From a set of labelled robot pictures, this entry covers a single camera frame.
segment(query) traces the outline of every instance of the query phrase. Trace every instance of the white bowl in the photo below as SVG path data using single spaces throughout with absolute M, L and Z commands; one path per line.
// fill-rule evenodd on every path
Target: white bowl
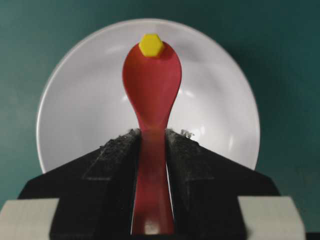
M 129 50 L 157 33 L 177 52 L 181 87 L 168 128 L 188 130 L 205 148 L 254 169 L 260 125 L 255 98 L 235 61 L 215 41 L 186 25 L 137 19 L 107 26 L 74 46 L 42 94 L 36 141 L 43 172 L 137 128 L 122 82 Z

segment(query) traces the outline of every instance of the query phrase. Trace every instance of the teal background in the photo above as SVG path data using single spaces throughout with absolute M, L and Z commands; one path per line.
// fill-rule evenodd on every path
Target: teal background
M 0 208 L 41 174 L 36 113 L 58 61 L 109 24 L 161 18 L 204 32 L 238 62 L 259 108 L 256 169 L 320 231 L 319 11 L 298 0 L 0 0 Z

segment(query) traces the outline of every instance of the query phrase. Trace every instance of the red spoon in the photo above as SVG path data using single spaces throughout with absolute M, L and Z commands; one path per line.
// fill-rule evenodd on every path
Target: red spoon
M 122 71 L 124 88 L 142 136 L 133 235 L 174 232 L 166 170 L 165 129 L 180 87 L 182 71 L 176 52 L 167 43 L 163 42 L 163 45 L 164 50 L 157 57 L 144 56 L 139 45 L 135 45 L 128 53 Z

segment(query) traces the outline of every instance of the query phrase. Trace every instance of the white block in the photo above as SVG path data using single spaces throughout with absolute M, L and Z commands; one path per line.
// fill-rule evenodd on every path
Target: white block
M 291 197 L 239 196 L 248 240 L 305 240 L 305 226 Z
M 49 240 L 58 198 L 8 200 L 0 212 L 1 240 Z

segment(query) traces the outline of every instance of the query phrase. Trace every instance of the yellow nut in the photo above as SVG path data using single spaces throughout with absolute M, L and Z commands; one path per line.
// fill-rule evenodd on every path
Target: yellow nut
M 158 57 L 165 49 L 164 43 L 155 33 L 145 34 L 139 42 L 139 48 L 145 57 Z

